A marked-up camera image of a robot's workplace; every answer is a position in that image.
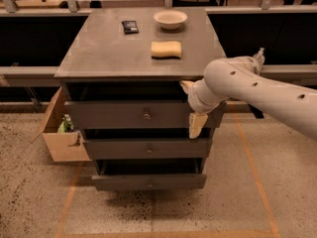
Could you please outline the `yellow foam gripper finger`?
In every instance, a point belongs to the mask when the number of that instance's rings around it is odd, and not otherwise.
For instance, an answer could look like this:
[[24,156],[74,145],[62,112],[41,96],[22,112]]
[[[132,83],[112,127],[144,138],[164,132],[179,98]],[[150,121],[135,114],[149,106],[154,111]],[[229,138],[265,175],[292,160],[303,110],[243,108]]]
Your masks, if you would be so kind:
[[208,119],[207,114],[191,113],[189,115],[189,138],[197,138]]
[[182,87],[183,91],[186,94],[188,94],[189,93],[189,89],[194,84],[194,82],[190,81],[190,80],[182,80],[179,84]]

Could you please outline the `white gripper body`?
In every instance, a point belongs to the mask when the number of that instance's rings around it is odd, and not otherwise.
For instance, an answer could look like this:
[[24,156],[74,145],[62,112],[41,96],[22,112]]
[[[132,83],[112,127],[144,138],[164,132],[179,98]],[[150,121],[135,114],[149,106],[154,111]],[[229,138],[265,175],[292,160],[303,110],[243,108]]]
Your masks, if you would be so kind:
[[215,95],[204,80],[197,80],[189,85],[188,103],[196,113],[209,113],[215,109]]

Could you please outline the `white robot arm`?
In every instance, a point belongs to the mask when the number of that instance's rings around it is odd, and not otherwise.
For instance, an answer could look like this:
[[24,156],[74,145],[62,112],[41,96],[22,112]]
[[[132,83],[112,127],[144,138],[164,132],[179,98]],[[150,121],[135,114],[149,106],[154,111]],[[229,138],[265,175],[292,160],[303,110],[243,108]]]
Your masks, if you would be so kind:
[[197,138],[208,114],[221,102],[245,101],[293,130],[317,140],[317,91],[259,76],[263,63],[251,57],[215,59],[202,79],[182,81],[192,109],[189,137]]

